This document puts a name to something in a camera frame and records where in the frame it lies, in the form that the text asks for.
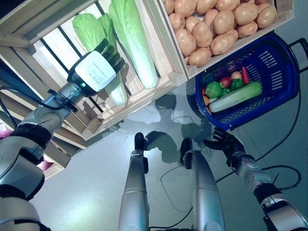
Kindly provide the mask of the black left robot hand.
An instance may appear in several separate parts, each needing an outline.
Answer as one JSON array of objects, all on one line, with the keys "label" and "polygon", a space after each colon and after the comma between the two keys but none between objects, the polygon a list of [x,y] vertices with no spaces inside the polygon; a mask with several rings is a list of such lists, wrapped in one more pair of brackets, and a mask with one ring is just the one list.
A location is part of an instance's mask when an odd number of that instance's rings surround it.
[{"label": "black left robot hand", "polygon": [[115,79],[124,65],[124,59],[104,38],[71,67],[67,85],[75,95],[96,95]]}]

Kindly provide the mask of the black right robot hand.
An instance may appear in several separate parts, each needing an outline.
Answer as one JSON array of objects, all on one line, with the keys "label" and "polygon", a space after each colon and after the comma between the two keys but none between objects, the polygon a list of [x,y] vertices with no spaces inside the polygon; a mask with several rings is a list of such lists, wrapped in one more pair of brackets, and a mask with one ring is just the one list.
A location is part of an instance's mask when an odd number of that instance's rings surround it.
[{"label": "black right robot hand", "polygon": [[204,139],[204,145],[213,150],[223,151],[227,158],[227,166],[236,169],[240,160],[235,154],[245,153],[244,145],[234,135],[218,127],[214,128],[213,139],[214,141]]}]

